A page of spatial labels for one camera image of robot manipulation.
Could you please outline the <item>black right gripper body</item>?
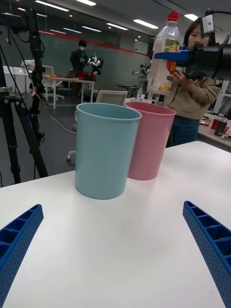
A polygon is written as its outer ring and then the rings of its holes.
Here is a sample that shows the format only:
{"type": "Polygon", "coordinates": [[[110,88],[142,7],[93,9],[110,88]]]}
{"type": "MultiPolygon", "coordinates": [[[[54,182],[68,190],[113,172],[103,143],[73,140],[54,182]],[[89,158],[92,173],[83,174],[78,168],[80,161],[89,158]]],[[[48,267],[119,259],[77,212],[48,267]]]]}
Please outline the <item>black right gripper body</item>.
{"type": "Polygon", "coordinates": [[[190,52],[185,76],[189,79],[215,78],[223,53],[223,45],[195,44],[190,52]]]}

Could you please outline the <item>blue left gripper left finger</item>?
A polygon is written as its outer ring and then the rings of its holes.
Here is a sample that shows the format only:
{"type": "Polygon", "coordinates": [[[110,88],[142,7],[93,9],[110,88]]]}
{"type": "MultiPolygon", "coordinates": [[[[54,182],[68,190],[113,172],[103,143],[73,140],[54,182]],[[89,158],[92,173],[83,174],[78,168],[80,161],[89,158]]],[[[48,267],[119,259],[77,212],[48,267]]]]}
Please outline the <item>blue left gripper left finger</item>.
{"type": "Polygon", "coordinates": [[[0,306],[43,218],[42,206],[37,204],[0,230],[0,306]]]}

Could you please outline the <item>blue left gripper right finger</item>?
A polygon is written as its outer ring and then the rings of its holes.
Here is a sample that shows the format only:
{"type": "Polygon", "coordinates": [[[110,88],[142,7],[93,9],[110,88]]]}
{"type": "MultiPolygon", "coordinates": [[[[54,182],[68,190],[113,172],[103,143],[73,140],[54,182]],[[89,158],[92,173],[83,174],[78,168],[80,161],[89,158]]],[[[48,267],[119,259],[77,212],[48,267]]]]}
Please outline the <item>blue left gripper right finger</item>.
{"type": "Polygon", "coordinates": [[[189,201],[182,214],[225,307],[231,307],[231,231],[189,201]]]}

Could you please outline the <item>person's hand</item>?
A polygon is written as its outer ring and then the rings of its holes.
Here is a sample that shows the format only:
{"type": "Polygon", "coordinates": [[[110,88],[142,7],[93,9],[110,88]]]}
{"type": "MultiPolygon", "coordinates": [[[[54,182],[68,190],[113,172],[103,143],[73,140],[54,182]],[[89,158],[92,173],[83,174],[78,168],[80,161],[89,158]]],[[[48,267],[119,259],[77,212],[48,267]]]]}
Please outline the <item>person's hand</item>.
{"type": "Polygon", "coordinates": [[[179,83],[184,83],[186,81],[185,75],[181,70],[175,70],[174,77],[179,83]]]}

